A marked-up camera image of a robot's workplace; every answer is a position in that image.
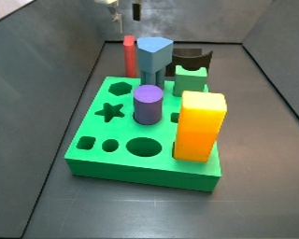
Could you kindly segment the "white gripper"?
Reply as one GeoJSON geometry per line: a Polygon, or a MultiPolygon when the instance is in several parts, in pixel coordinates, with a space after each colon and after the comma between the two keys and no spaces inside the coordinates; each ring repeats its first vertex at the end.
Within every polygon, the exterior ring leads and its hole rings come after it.
{"type": "MultiPolygon", "coordinates": [[[[118,0],[93,0],[98,4],[108,5],[106,9],[112,16],[112,22],[118,24],[120,32],[122,32],[122,22],[121,22],[121,13],[118,12],[118,4],[114,3],[118,0]]],[[[140,21],[140,11],[141,11],[141,0],[134,0],[132,4],[132,16],[133,21],[140,21]]]]}

